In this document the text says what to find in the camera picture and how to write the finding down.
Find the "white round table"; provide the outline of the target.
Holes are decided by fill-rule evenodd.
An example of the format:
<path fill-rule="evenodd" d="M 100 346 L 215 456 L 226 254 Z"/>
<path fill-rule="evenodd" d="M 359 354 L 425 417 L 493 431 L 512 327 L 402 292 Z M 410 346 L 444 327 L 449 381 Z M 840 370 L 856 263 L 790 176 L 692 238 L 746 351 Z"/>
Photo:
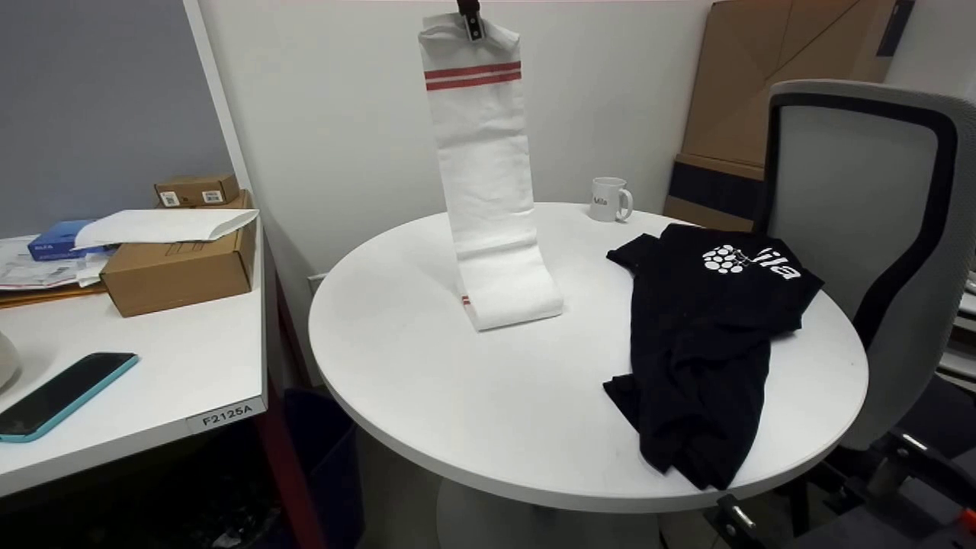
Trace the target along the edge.
<path fill-rule="evenodd" d="M 665 515 L 721 493 L 652 469 L 603 393 L 630 370 L 630 276 L 608 254 L 673 220 L 542 205 L 537 227 L 558 318 L 476 329 L 449 220 L 421 216 L 322 279 L 309 315 L 318 370 L 374 443 L 442 479 L 437 549 L 660 549 Z M 867 381 L 861 339 L 819 291 L 773 346 L 756 440 L 726 491 L 746 500 L 808 474 L 853 424 Z"/>

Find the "black t-shirt with white print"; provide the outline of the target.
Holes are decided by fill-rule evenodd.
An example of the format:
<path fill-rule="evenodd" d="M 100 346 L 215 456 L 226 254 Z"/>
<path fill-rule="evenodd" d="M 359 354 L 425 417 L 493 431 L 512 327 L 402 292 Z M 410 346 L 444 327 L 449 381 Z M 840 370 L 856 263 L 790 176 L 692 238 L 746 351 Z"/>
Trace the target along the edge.
<path fill-rule="evenodd" d="M 759 426 L 767 354 L 823 280 L 782 238 L 669 227 L 608 254 L 630 276 L 624 375 L 603 386 L 639 458 L 729 488 Z"/>

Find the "white towel with red stripes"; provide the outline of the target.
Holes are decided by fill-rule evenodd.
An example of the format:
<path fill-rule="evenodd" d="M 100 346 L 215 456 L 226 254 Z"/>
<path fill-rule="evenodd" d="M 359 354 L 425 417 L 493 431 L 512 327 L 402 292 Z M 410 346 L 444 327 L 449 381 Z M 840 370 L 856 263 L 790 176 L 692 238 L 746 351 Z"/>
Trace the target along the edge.
<path fill-rule="evenodd" d="M 529 154 L 521 40 L 481 22 L 431 17 L 418 31 L 439 180 L 458 256 L 459 299 L 480 329 L 558 318 Z"/>

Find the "grey mesh office chair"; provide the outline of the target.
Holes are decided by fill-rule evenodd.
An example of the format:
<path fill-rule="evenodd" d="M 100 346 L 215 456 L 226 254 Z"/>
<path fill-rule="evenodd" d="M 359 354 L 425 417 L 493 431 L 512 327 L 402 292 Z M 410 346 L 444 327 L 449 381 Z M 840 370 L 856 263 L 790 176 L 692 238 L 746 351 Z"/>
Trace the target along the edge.
<path fill-rule="evenodd" d="M 773 90 L 763 216 L 847 315 L 870 366 L 856 420 L 823 463 L 856 508 L 795 549 L 910 549 L 928 525 L 900 499 L 919 458 L 900 420 L 947 346 L 976 229 L 976 108 L 847 80 Z"/>

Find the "blue box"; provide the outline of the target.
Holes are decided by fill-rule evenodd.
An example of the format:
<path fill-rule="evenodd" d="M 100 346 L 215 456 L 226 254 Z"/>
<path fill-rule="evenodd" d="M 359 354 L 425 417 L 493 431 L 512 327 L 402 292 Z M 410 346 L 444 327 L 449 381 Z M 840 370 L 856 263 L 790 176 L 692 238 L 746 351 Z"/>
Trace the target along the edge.
<path fill-rule="evenodd" d="M 58 220 L 54 227 L 44 229 L 28 244 L 31 259 L 34 263 L 54 263 L 54 259 L 86 256 L 86 246 L 76 244 L 76 234 L 81 229 L 86 229 L 86 220 Z"/>

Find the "white mug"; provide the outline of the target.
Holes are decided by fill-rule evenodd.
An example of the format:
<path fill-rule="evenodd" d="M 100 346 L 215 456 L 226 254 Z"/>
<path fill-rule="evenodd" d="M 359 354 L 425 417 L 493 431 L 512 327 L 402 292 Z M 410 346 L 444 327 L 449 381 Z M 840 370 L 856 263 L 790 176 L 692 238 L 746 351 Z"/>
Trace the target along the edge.
<path fill-rule="evenodd" d="M 594 176 L 588 216 L 599 222 L 624 222 L 633 212 L 633 197 L 624 188 L 622 176 Z"/>

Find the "small cardboard box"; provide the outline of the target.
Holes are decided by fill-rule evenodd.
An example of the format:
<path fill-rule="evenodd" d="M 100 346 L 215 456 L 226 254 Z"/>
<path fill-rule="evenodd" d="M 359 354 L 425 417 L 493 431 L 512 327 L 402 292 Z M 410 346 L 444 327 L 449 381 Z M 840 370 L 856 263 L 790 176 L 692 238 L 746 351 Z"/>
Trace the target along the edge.
<path fill-rule="evenodd" d="M 175 176 L 156 184 L 156 199 L 161 208 L 224 208 L 242 197 L 232 173 L 208 176 Z"/>

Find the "smartphone with teal case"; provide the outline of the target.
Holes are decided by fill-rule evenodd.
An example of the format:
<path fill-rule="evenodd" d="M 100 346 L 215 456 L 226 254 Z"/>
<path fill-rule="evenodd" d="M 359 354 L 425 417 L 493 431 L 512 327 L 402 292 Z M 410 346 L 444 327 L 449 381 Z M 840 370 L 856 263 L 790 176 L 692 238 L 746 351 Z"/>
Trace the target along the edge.
<path fill-rule="evenodd" d="M 0 443 L 44 440 L 136 362 L 140 357 L 130 351 L 96 351 L 80 357 L 52 381 L 0 412 Z"/>

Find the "white envelope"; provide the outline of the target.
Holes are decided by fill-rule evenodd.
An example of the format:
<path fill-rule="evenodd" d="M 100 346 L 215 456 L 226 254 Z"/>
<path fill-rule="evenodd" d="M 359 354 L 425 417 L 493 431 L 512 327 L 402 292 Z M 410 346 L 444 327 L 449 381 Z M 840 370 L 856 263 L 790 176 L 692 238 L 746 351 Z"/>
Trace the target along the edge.
<path fill-rule="evenodd" d="M 86 222 L 73 246 L 215 241 L 257 220 L 252 208 L 115 212 Z"/>

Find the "grey desk partition panel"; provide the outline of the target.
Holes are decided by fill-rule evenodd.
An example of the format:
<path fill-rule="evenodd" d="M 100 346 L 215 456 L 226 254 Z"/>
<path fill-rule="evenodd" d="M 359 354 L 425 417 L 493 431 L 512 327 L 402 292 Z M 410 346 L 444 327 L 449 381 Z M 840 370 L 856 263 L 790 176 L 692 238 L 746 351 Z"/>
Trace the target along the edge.
<path fill-rule="evenodd" d="M 229 171 L 182 0 L 0 0 L 3 234 Z"/>

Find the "white office desk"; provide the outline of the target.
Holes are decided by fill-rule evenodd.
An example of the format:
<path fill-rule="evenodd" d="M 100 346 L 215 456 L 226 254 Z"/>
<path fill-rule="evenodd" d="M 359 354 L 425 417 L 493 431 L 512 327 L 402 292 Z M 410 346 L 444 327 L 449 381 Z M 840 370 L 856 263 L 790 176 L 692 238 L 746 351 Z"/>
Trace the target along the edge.
<path fill-rule="evenodd" d="M 136 362 L 34 443 L 0 443 L 0 499 L 143 456 L 268 409 L 266 244 L 252 252 L 248 292 L 122 318 L 106 292 L 0 311 L 21 375 L 8 409 L 63 366 L 95 351 Z"/>

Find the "flat cardboard box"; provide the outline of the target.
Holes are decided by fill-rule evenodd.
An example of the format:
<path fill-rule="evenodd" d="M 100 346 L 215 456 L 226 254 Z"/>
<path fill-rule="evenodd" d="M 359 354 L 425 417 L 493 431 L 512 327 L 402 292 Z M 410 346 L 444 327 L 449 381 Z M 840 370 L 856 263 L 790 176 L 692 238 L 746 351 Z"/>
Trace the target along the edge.
<path fill-rule="evenodd" d="M 249 291 L 252 246 L 252 227 L 203 244 L 122 244 L 100 280 L 122 318 L 198 305 Z"/>

